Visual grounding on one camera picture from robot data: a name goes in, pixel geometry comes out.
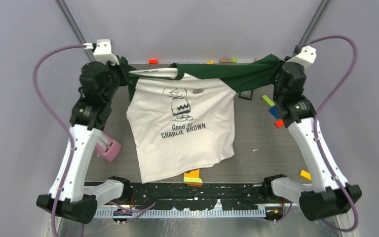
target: pink object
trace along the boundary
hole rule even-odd
[[[121,144],[105,134],[102,134],[102,135],[110,142],[110,148],[108,148],[108,150],[105,151],[105,149],[97,143],[94,151],[96,152],[98,156],[111,162],[120,152]]]

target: yellow block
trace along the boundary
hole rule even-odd
[[[307,179],[307,180],[310,180],[311,181],[311,175],[309,172],[305,171],[305,170],[302,170],[300,172],[300,176]]]
[[[190,172],[184,173],[184,178],[199,178],[200,177],[200,169],[191,170]]]
[[[184,183],[202,183],[202,179],[184,177]]]
[[[274,106],[275,103],[267,96],[267,95],[263,95],[262,96],[262,99],[270,106]]]

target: cartoon character print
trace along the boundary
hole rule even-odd
[[[167,87],[163,94],[172,97],[171,110],[172,115],[176,116],[175,121],[183,122],[193,120],[189,113],[191,112],[190,103],[187,100],[187,90],[184,88]]]

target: orange block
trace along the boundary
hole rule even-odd
[[[187,185],[190,187],[202,187],[202,183],[188,182]]]
[[[184,178],[199,178],[200,177],[200,169],[191,170],[190,172],[184,173]]]
[[[233,58],[221,58],[219,62],[220,63],[237,63],[237,60]]]
[[[277,122],[275,122],[275,126],[282,127],[284,126],[284,122],[282,120],[278,120]]]

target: white wall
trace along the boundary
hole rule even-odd
[[[320,0],[66,0],[87,40],[130,63],[252,62],[291,55]]]
[[[379,236],[379,1],[334,0],[312,39],[340,34],[358,46],[357,66],[329,102],[322,131],[341,170],[359,184],[358,236]],[[308,69],[305,94],[317,107],[344,75],[352,59],[340,39],[314,45],[317,59]]]
[[[53,0],[0,0],[0,237],[40,237],[48,214],[36,198],[50,188],[67,136],[34,93],[36,61],[77,44]],[[87,58],[81,49],[50,58],[39,72],[49,103],[68,122]]]

